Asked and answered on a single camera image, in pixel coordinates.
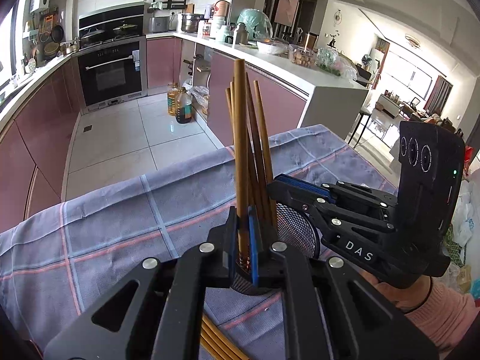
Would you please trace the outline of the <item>pink sleeve right forearm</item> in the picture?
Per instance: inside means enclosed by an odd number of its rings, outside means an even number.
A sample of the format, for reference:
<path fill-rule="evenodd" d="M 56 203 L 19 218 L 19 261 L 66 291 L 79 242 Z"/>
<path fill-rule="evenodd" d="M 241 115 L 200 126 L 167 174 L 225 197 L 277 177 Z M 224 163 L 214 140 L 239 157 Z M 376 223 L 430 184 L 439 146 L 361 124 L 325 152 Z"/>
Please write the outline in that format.
<path fill-rule="evenodd" d="M 406 317 L 419 328 L 445 359 L 479 321 L 479 308 L 470 293 L 460 294 L 434 281 L 427 298 Z"/>

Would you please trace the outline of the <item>person right hand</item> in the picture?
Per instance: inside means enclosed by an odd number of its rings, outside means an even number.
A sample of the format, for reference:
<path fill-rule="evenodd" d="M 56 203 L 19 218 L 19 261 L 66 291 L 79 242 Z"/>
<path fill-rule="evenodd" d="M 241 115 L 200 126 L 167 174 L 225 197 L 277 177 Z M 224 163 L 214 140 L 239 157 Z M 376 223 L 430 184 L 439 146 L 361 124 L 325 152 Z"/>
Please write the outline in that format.
<path fill-rule="evenodd" d="M 407 289 L 397 289 L 366 271 L 361 271 L 360 274 L 390 303 L 405 313 L 421 306 L 431 293 L 433 285 L 431 277 L 422 275 Z"/>

